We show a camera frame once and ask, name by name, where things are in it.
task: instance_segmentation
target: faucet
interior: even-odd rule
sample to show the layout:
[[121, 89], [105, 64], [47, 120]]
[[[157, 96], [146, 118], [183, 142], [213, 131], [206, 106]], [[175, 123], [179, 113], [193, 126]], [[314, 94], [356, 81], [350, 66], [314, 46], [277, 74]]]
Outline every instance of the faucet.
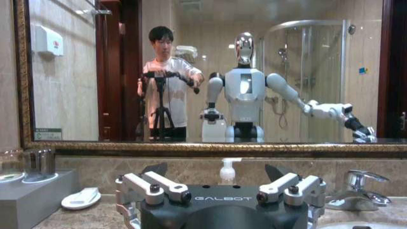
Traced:
[[373, 178], [380, 182], [389, 178], [362, 170], [348, 172], [346, 189], [326, 199], [326, 208], [348, 211], [376, 211], [392, 203], [390, 199], [376, 192], [365, 190], [366, 179]]

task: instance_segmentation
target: soap dispenser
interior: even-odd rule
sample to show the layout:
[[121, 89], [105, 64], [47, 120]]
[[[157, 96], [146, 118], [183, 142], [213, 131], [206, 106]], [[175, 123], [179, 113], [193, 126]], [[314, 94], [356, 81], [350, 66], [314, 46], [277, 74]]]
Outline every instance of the soap dispenser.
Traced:
[[237, 172], [233, 167], [234, 161], [242, 161], [242, 158], [225, 158], [223, 168], [221, 169], [221, 185], [235, 185], [237, 184]]

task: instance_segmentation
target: shower enclosure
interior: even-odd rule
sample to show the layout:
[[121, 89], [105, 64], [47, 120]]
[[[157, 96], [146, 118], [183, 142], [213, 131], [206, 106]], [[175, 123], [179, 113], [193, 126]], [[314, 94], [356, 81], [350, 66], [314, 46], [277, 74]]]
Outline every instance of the shower enclosure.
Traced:
[[[257, 67], [266, 75], [279, 73], [306, 102], [345, 102], [346, 28], [348, 21], [290, 21], [273, 26], [259, 39]], [[266, 141], [344, 140], [344, 127], [336, 120], [308, 117], [271, 90], [263, 109], [261, 124], [271, 133]]]

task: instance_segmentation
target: white t-shirt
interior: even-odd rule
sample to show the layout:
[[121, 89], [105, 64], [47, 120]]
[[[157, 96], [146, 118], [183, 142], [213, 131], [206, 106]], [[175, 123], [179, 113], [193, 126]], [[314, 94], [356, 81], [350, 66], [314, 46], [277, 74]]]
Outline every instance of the white t-shirt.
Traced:
[[[195, 68], [185, 59], [178, 57], [170, 57], [166, 62], [158, 62], [155, 59], [146, 63], [143, 73], [149, 71], [166, 70], [170, 72], [178, 72], [181, 75], [191, 78], [195, 74], [202, 71]], [[166, 79], [165, 92], [163, 92], [163, 105], [169, 108], [174, 126], [187, 126], [187, 84], [178, 77]], [[150, 129], [154, 128], [155, 114], [151, 115], [157, 108], [161, 106], [161, 97], [158, 92], [158, 86], [154, 79], [150, 79], [147, 91], [146, 91], [146, 106]], [[166, 115], [166, 128], [170, 128], [170, 120]]]

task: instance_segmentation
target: humanoid robot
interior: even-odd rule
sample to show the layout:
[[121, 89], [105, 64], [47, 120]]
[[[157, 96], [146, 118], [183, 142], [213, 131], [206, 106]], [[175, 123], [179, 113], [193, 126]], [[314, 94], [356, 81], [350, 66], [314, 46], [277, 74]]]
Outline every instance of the humanoid robot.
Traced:
[[269, 87], [297, 104], [308, 116], [338, 120], [341, 125], [353, 130], [356, 142], [377, 142], [376, 131], [373, 127], [361, 124], [353, 115], [352, 104], [321, 104], [316, 100], [305, 103], [300, 93], [279, 74], [271, 73], [265, 77], [263, 72], [251, 67], [254, 47], [253, 35], [249, 32], [239, 34], [235, 40], [238, 67], [225, 76], [219, 73], [211, 74], [207, 91], [209, 108], [202, 113], [203, 139], [209, 136], [214, 137], [217, 128], [211, 127], [211, 124], [218, 119], [223, 119], [223, 114], [217, 110], [215, 105], [225, 87], [225, 96], [231, 106], [231, 121], [235, 124], [226, 128], [226, 141], [265, 141], [263, 129], [255, 123], [259, 122], [261, 106]]

